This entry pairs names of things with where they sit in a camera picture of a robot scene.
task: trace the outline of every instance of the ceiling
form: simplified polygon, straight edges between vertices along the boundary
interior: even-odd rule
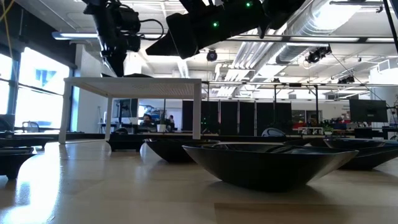
[[[86,16],[82,12],[85,4],[79,0],[16,0],[22,7],[50,24],[62,32],[94,32],[95,26],[91,16]],[[186,13],[185,9],[178,0],[155,1],[155,0],[130,0],[123,1],[130,5],[135,11],[139,12],[139,17],[143,19],[157,19],[167,29],[165,17],[179,12]],[[362,7],[341,27],[337,28],[330,35],[384,35],[391,36],[391,31],[385,11],[376,13],[378,7]],[[393,14],[394,22],[398,22],[396,15]],[[141,32],[159,33],[159,25],[153,22],[143,23]],[[146,63],[153,68],[154,73],[171,74],[173,70],[178,70],[177,61],[173,59],[159,60],[158,57],[148,56],[145,49],[153,42],[142,41],[140,55]],[[207,62],[206,54],[208,49],[216,49],[218,60],[231,63],[238,53],[241,42],[220,42],[202,50],[200,54],[189,58],[187,66],[189,70],[215,71],[217,63]],[[100,59],[99,45],[97,41],[92,41],[86,45],[86,49]],[[346,67],[355,67],[354,74],[362,81],[368,81],[369,68],[376,65],[375,62],[385,60],[385,57],[396,56],[397,52],[391,44],[331,44],[331,49],[336,58]],[[306,54],[299,57],[287,66],[280,77],[283,82],[327,82],[330,77],[345,71],[345,68],[332,56],[327,56],[320,63],[312,65],[308,69],[308,64],[304,62]]]

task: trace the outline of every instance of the white table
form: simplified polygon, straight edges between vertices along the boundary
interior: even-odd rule
[[[59,143],[65,144],[72,102],[72,86],[108,99],[105,139],[111,134],[113,98],[193,100],[193,139],[200,139],[201,79],[194,78],[85,78],[65,79]]]

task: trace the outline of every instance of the bowl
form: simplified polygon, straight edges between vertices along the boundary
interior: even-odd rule
[[[169,163],[193,162],[183,145],[217,144],[219,141],[205,139],[145,139],[145,143],[162,159]]]
[[[398,157],[398,144],[372,139],[300,139],[284,142],[288,146],[321,146],[333,149],[357,150],[358,154],[340,169],[369,170]]]
[[[358,152],[270,144],[183,146],[188,155],[224,182],[283,192],[304,186],[344,165]]]
[[[35,156],[32,147],[0,148],[0,175],[6,175],[9,180],[15,180],[23,163]]]

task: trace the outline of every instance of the glass wall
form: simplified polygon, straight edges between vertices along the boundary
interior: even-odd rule
[[[60,128],[64,78],[70,69],[30,48],[21,54],[16,127],[36,122],[41,128]]]
[[[11,70],[12,59],[10,57],[0,54],[0,114],[7,113]]]

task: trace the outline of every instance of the black cable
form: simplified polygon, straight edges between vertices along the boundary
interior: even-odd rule
[[[352,73],[351,71],[349,71],[349,70],[336,58],[336,56],[335,56],[333,53],[330,53],[330,54],[332,54],[332,56],[338,61],[338,63],[339,63],[341,66],[343,66],[343,68],[344,68],[347,72],[349,72],[360,84],[362,84],[366,89],[368,89],[369,92],[371,92],[371,93],[372,93],[375,97],[377,97],[379,100],[383,100],[382,98],[380,98],[379,96],[377,96],[369,87],[367,87],[364,83],[362,83],[361,80],[359,80],[358,78],[356,78],[355,75],[354,75],[354,73]],[[396,121],[396,118],[394,117],[394,115],[392,114],[392,109],[391,109],[390,105],[388,105],[387,102],[386,102],[386,105],[387,105],[387,107],[390,108],[391,115],[392,115],[392,117],[394,118],[394,123],[395,123],[395,125],[397,126],[397,121]]]
[[[397,37],[396,28],[394,26],[394,21],[392,20],[390,7],[388,5],[388,0],[383,0],[383,3],[384,3],[384,7],[386,8],[386,14],[387,14],[387,18],[388,18],[388,23],[390,23],[392,37],[394,39],[394,43],[395,43],[396,50],[397,50],[397,53],[398,53],[398,37]]]
[[[162,34],[159,37],[147,38],[147,37],[145,37],[145,35],[142,35],[142,36],[140,36],[141,39],[143,39],[143,40],[160,40],[163,37],[163,35],[164,35],[164,27],[163,27],[162,23],[159,22],[158,20],[156,20],[156,19],[144,19],[143,21],[140,21],[140,22],[141,23],[143,23],[143,22],[157,22],[162,28]]]

